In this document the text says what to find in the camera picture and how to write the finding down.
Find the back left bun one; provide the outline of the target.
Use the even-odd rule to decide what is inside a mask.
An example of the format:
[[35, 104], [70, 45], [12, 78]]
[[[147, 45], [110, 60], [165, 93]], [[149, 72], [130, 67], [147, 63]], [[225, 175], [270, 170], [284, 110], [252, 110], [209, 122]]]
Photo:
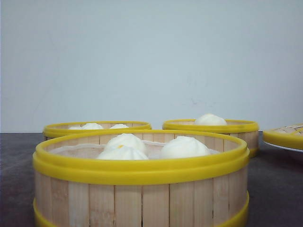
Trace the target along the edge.
[[104, 129], [102, 125], [98, 124], [98, 123], [86, 123], [83, 126], [81, 126], [82, 130], [101, 130]]

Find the rear white bun orange dot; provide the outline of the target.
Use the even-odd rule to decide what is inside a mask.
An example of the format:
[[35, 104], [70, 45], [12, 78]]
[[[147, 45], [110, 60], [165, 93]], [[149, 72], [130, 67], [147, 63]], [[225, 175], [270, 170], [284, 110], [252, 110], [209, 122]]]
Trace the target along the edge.
[[104, 151], [118, 148], [120, 145], [135, 148], [147, 155], [146, 145], [141, 139], [130, 133], [123, 133], [112, 138], [104, 147]]

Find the white plate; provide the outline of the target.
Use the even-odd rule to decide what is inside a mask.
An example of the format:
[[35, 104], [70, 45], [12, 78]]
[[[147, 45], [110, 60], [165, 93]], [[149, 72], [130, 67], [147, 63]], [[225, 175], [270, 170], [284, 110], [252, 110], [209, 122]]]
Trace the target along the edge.
[[266, 141], [263, 141], [263, 142], [264, 142], [265, 144], [267, 144], [267, 145], [270, 145], [270, 146], [273, 146], [273, 147], [276, 147], [276, 148], [281, 148], [281, 149], [285, 149], [285, 150], [290, 150], [290, 151], [295, 151], [295, 152], [301, 152], [301, 153], [303, 153], [303, 150], [302, 150], [302, 149], [283, 147], [283, 146], [279, 146], [279, 145], [275, 145], [275, 144], [268, 143], [268, 142], [266, 142]]

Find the back left bun two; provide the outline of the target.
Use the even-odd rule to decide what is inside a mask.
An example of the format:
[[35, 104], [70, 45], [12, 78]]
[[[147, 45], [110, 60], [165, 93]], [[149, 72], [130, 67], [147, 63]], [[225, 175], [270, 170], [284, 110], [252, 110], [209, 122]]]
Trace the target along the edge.
[[126, 124], [119, 123], [110, 127], [110, 129], [123, 129], [123, 128], [128, 128], [128, 126]]

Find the front bamboo steamer drawer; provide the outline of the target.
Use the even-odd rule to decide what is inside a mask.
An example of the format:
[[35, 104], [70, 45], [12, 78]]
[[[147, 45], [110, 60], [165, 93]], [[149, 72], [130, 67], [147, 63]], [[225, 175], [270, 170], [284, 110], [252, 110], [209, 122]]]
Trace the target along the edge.
[[96, 160], [50, 151], [101, 145], [118, 130], [44, 141], [33, 153], [38, 227], [243, 227], [248, 218], [247, 143], [228, 135], [131, 130], [143, 140], [189, 136], [219, 153], [162, 160]]

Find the woven bamboo steamer lid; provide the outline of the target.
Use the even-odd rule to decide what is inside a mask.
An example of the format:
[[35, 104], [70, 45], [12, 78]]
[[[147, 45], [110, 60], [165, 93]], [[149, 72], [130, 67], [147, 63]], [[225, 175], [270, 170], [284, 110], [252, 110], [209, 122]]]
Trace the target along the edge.
[[295, 124], [284, 126], [281, 128], [263, 131], [263, 140], [269, 144], [293, 148], [303, 149], [303, 124]]

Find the single white bun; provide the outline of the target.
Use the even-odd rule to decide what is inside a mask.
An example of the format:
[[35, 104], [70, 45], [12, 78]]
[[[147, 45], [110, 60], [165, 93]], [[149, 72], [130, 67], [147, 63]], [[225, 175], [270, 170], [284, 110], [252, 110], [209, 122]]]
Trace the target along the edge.
[[194, 121], [195, 125], [205, 125], [205, 126], [220, 126], [227, 125], [227, 121], [217, 115], [212, 113], [206, 113]]

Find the front left white bun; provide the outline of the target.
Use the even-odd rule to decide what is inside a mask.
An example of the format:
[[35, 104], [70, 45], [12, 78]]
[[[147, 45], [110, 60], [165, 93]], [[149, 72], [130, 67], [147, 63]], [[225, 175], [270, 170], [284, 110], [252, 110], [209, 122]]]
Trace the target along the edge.
[[148, 157], [140, 150], [120, 145], [101, 152], [97, 159], [102, 160], [148, 160]]

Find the front right white bun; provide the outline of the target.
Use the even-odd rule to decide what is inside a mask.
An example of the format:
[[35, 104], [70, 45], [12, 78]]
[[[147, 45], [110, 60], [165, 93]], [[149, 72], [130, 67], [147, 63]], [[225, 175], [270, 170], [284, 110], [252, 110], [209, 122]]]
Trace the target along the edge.
[[178, 136], [166, 143], [160, 152], [160, 158], [187, 158], [210, 155], [208, 147], [193, 137]]

